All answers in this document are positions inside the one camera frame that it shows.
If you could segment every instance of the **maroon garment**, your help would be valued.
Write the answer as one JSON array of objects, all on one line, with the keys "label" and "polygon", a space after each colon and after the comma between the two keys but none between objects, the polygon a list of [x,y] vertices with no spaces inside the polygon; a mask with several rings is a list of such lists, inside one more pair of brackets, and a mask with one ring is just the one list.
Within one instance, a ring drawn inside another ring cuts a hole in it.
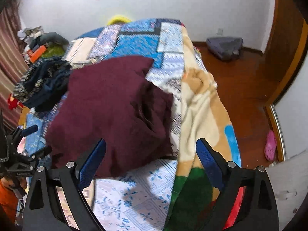
[{"label": "maroon garment", "polygon": [[112,58],[75,69],[68,97],[47,130],[56,166],[76,160],[99,138],[107,144],[96,175],[119,176],[172,152],[169,131],[172,94],[145,75],[153,59]]}]

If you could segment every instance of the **pink slipper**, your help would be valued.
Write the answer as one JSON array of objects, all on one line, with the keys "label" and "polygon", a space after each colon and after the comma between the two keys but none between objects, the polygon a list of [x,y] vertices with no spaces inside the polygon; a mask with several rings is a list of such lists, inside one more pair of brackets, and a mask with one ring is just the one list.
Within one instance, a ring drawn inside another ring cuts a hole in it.
[{"label": "pink slipper", "polygon": [[264,149],[264,155],[268,161],[273,161],[275,156],[275,150],[277,147],[277,141],[273,130],[270,130],[266,137],[266,145]]}]

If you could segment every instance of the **wall outlet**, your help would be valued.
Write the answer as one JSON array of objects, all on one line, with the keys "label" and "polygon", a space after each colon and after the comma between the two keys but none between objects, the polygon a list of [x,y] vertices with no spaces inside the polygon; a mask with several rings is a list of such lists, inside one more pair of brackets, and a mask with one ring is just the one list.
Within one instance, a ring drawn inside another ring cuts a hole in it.
[{"label": "wall outlet", "polygon": [[223,32],[224,32],[224,29],[223,29],[223,28],[218,28],[218,29],[217,29],[217,34],[218,34],[219,36],[222,36],[222,35],[223,35]]}]

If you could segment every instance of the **gray bag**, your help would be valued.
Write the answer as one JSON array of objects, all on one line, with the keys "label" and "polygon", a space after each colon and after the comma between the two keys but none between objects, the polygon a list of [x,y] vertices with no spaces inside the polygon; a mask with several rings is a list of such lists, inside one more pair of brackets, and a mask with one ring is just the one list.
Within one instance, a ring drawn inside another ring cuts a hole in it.
[{"label": "gray bag", "polygon": [[237,59],[243,45],[243,38],[212,37],[206,40],[208,49],[222,61]]}]

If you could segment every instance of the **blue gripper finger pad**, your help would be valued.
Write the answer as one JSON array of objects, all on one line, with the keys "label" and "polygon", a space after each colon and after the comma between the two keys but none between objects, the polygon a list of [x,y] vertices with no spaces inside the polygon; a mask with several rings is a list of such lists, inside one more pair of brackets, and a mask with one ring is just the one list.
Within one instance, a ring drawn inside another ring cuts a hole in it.
[{"label": "blue gripper finger pad", "polygon": [[101,139],[89,155],[88,159],[82,166],[79,173],[78,188],[82,191],[85,187],[90,186],[95,173],[101,164],[106,153],[106,142]]},{"label": "blue gripper finger pad", "polygon": [[218,188],[219,191],[222,191],[224,188],[222,172],[201,139],[197,140],[196,142],[196,153],[212,186]]}]

